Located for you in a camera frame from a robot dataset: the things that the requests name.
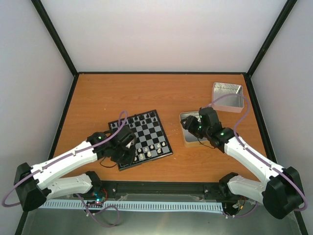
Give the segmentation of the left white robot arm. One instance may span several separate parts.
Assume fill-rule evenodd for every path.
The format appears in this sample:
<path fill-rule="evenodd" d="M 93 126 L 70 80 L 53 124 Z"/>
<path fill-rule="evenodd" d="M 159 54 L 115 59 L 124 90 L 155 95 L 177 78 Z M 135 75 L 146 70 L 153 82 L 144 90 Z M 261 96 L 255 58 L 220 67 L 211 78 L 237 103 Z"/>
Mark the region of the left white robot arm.
<path fill-rule="evenodd" d="M 117 164 L 130 164 L 134 160 L 135 144 L 135 133 L 123 126 L 115 132 L 95 132 L 72 150 L 44 163 L 19 165 L 14 186 L 22 210 L 35 210 L 50 199 L 68 194 L 98 196 L 102 183 L 94 171 L 75 177 L 64 175 L 104 157 Z"/>

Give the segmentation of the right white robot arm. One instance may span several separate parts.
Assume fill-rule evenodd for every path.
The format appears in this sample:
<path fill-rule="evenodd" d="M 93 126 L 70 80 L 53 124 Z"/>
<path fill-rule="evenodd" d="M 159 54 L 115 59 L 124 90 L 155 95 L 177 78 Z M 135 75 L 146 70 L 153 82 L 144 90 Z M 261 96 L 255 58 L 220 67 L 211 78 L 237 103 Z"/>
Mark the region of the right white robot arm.
<path fill-rule="evenodd" d="M 223 127 L 213 108 L 201 108 L 197 116 L 184 117 L 180 123 L 191 135 L 207 139 L 212 147 L 231 156 L 257 177 L 253 181 L 237 173 L 227 174 L 220 179 L 220 190 L 225 197 L 233 194 L 247 197 L 263 205 L 277 219 L 307 208 L 298 171 L 267 159 L 233 129 Z"/>

